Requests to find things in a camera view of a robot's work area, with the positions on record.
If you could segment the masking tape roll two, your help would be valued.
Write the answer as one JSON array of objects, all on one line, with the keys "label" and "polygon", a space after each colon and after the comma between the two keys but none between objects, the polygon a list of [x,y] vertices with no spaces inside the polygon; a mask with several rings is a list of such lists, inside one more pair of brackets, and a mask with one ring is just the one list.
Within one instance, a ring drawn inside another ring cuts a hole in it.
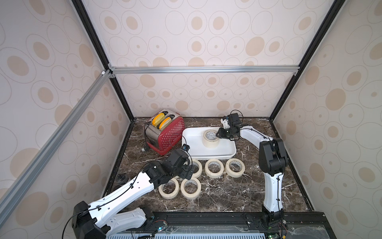
[{"label": "masking tape roll two", "polygon": [[203,133],[202,143],[206,148],[216,148],[219,145],[220,138],[217,136],[217,131],[208,129]]}]

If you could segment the masking tape roll five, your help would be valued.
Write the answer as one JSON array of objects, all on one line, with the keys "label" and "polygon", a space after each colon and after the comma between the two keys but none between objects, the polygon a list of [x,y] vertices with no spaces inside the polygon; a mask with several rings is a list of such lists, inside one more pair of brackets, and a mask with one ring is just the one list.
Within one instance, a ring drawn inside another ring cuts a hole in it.
[{"label": "masking tape roll five", "polygon": [[202,164],[198,160],[193,160],[193,167],[194,167],[194,171],[193,171],[192,177],[199,178],[203,172]]}]

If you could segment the masking tape roll six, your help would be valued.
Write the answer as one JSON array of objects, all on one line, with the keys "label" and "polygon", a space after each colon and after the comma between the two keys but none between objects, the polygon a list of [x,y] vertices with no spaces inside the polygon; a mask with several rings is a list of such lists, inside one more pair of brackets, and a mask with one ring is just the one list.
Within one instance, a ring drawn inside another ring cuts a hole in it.
[{"label": "masking tape roll six", "polygon": [[182,195],[189,200],[196,199],[201,193],[201,183],[197,178],[192,177],[190,180],[183,180],[181,183]]}]

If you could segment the masking tape roll one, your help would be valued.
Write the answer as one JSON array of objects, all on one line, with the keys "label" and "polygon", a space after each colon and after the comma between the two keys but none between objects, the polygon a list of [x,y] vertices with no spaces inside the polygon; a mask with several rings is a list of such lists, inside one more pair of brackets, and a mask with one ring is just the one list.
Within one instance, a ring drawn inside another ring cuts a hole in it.
[{"label": "masking tape roll one", "polygon": [[159,187],[160,195],[166,199],[174,199],[180,191],[179,182],[177,179],[171,179],[168,183],[165,183]]}]

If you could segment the masking tape roll three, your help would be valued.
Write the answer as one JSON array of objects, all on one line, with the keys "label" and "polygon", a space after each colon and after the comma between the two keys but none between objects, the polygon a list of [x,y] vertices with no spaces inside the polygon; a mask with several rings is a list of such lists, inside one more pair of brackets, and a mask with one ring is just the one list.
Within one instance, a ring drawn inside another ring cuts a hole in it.
[{"label": "masking tape roll three", "polygon": [[220,160],[210,159],[205,164],[205,173],[210,178],[220,178],[224,173],[224,165]]}]

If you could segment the masking tape roll four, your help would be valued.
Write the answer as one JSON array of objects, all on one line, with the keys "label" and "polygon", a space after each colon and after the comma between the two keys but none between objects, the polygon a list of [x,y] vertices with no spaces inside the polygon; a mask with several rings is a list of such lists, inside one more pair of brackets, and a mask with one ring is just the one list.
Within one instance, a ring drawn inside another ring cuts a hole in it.
[{"label": "masking tape roll four", "polygon": [[225,171],[228,174],[228,176],[233,178],[239,178],[245,172],[245,165],[241,160],[237,158],[231,158],[227,161],[225,165]]}]

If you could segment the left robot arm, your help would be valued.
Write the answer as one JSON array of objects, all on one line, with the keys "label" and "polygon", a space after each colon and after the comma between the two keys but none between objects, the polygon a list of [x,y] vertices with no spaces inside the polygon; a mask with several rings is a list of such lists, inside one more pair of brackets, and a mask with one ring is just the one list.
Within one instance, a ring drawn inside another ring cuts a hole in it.
[{"label": "left robot arm", "polygon": [[89,204],[79,202],[66,224],[71,225],[77,239],[105,239],[152,221],[154,215],[147,208],[136,208],[126,213],[121,210],[176,176],[191,179],[194,166],[189,149],[184,144],[162,161],[147,162],[132,180],[103,198]]}]

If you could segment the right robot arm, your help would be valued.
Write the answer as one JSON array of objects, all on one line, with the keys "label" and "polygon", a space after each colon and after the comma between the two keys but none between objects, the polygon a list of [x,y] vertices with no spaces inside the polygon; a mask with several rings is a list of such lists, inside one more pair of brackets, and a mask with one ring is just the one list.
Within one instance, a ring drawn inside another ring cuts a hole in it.
[{"label": "right robot arm", "polygon": [[282,180],[288,166],[288,156],[283,140],[267,136],[253,126],[244,124],[238,113],[224,116],[220,121],[223,127],[217,131],[218,138],[230,141],[243,138],[258,148],[258,164],[265,176],[265,199],[261,223],[265,228],[282,223],[284,218]]}]

